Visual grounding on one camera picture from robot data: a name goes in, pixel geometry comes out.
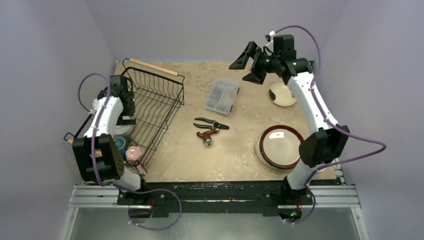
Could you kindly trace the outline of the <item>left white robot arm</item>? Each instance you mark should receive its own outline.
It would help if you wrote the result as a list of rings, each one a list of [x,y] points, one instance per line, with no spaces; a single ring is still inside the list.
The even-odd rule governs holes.
[[[129,197],[138,205],[146,203],[149,191],[141,186],[142,178],[124,164],[122,151],[116,145],[117,126],[134,125],[133,83],[124,75],[112,75],[94,100],[93,120],[81,137],[71,146],[81,178],[101,186],[117,185],[130,191]]]

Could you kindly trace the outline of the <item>small cream saucer plate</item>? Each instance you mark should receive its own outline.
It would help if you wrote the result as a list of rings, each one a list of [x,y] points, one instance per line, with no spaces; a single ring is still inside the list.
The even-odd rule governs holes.
[[[268,90],[270,100],[281,107],[289,107],[297,102],[290,89],[283,83],[275,83]]]

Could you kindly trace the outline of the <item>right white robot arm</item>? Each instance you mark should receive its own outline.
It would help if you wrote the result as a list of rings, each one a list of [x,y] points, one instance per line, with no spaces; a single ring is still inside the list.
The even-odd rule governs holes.
[[[248,60],[253,59],[250,73],[242,78],[243,81],[261,85],[267,74],[276,74],[302,108],[309,137],[300,144],[300,163],[285,177],[286,186],[280,191],[282,200],[292,204],[300,198],[300,190],[306,188],[314,171],[340,157],[348,136],[337,130],[340,125],[331,115],[313,82],[317,72],[313,70],[311,62],[297,57],[294,36],[275,35],[272,43],[272,53],[266,54],[263,48],[250,41],[229,69],[243,70]]]

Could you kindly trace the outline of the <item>pink faceted ceramic cup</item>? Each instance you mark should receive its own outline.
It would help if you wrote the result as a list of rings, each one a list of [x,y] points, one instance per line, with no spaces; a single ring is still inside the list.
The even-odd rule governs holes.
[[[126,160],[129,164],[138,165],[145,153],[145,150],[139,146],[130,146],[126,152]]]

